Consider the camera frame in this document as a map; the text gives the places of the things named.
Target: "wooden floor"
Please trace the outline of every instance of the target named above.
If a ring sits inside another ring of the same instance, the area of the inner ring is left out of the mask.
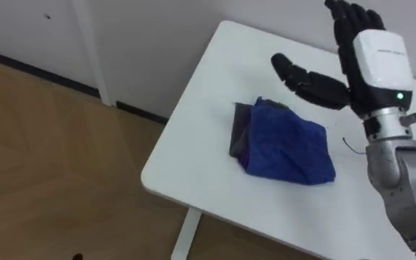
[[[186,208],[143,190],[163,126],[0,65],[0,260],[169,259]],[[189,259],[314,259],[203,216]]]

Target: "white wall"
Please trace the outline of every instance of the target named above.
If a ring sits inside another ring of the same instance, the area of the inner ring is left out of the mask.
[[[71,0],[0,0],[0,54],[96,85]]]
[[[161,116],[171,114],[221,20],[336,51],[324,0],[88,1],[111,100]],[[355,1],[405,37],[416,76],[416,1]]]

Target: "white table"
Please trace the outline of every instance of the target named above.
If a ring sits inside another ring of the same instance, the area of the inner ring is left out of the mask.
[[[349,108],[327,110],[292,94],[269,62],[276,52],[345,81],[333,53],[220,24],[142,172],[148,191],[189,207],[172,259],[186,258],[201,212],[325,259],[414,259],[369,184],[365,155],[342,141],[365,150],[361,121]],[[234,103],[258,96],[327,128],[334,183],[307,187],[256,178],[229,157]],[[416,137],[416,125],[413,131]]]

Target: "white door frame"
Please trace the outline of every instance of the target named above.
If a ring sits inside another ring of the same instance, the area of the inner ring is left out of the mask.
[[[79,30],[82,34],[84,46],[86,47],[87,56],[89,57],[92,72],[99,89],[100,98],[105,105],[115,105],[110,98],[102,66],[98,55],[98,48],[95,41],[95,32],[87,0],[72,0],[73,9],[77,16]]]

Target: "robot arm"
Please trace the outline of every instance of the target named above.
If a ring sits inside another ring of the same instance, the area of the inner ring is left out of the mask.
[[[416,140],[407,115],[413,76],[404,41],[385,30],[380,16],[357,4],[326,0],[342,71],[340,81],[308,72],[278,53],[272,65],[296,95],[331,109],[351,109],[363,120],[368,177],[383,198],[392,225],[416,253]]]

